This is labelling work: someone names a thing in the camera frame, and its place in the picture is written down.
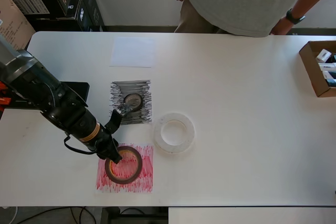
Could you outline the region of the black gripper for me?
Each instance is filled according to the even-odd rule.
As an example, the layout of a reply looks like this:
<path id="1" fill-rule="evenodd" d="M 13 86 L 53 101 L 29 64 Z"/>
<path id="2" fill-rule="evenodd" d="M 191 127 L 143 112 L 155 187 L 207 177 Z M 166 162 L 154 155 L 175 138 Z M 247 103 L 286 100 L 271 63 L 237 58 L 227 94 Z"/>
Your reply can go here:
<path id="1" fill-rule="evenodd" d="M 110 158 L 112 162 L 118 164 L 118 162 L 122 160 L 122 156 L 119 153 L 118 147 L 119 143 L 113 138 L 112 135 L 109 135 L 107 138 L 97 142 L 97 156 L 102 160 Z"/>

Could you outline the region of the person's left hand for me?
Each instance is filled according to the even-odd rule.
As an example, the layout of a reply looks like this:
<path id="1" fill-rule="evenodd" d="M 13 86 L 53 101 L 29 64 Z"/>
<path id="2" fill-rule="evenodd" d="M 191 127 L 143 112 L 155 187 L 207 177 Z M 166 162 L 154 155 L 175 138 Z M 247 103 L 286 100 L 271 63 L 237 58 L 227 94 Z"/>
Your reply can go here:
<path id="1" fill-rule="evenodd" d="M 278 23 L 272 28 L 271 35 L 286 35 L 289 30 L 293 27 L 293 23 L 287 18 L 281 18 Z"/>

